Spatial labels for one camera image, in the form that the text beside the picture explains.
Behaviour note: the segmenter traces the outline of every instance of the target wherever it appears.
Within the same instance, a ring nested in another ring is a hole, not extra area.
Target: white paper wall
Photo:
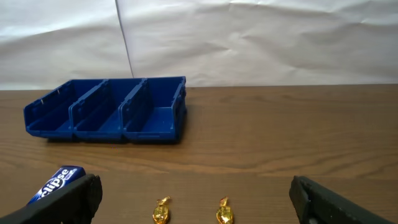
[[[114,0],[1,0],[0,90],[131,77]]]
[[[190,86],[398,82],[396,0],[118,0],[135,77]]]

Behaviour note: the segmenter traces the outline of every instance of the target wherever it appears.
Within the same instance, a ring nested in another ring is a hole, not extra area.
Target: gold foil wrapper
[[[168,200],[170,196],[157,201],[157,207],[152,215],[155,224],[166,224],[169,221],[169,208],[166,205]]]
[[[227,206],[228,197],[220,200],[220,207],[217,210],[217,220],[219,224],[232,224],[233,214],[231,207]]]

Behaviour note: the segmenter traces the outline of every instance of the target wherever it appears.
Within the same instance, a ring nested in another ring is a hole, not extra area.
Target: bin compartment
[[[141,81],[140,78],[104,80],[75,102],[70,107],[70,117],[77,138],[121,139],[119,107]]]
[[[185,95],[185,77],[143,80],[121,107],[125,137],[178,141],[186,113]]]
[[[43,138],[72,138],[68,108],[102,80],[70,80],[24,108],[26,131]]]

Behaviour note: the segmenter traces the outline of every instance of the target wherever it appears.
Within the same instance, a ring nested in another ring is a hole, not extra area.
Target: dark vertical line
[[[116,11],[118,12],[119,25],[120,25],[120,29],[122,30],[124,46],[126,47],[127,59],[129,60],[131,76],[134,78],[134,74],[132,73],[132,66],[131,66],[131,61],[130,61],[129,49],[127,48],[126,35],[124,35],[124,29],[123,29],[123,24],[122,24],[122,20],[121,20],[121,14],[120,14],[120,10],[119,10],[118,0],[115,0],[114,2],[115,2],[115,5],[116,5]]]

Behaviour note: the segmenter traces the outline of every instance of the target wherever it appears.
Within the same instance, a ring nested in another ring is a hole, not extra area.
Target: wood grain
[[[215,224],[225,195],[236,224],[298,223],[293,175],[398,222],[398,85],[188,88],[177,145],[32,137],[22,109],[46,92],[0,92],[0,216],[73,164],[103,181],[93,223],[152,224],[156,199],[166,195],[170,224]]]

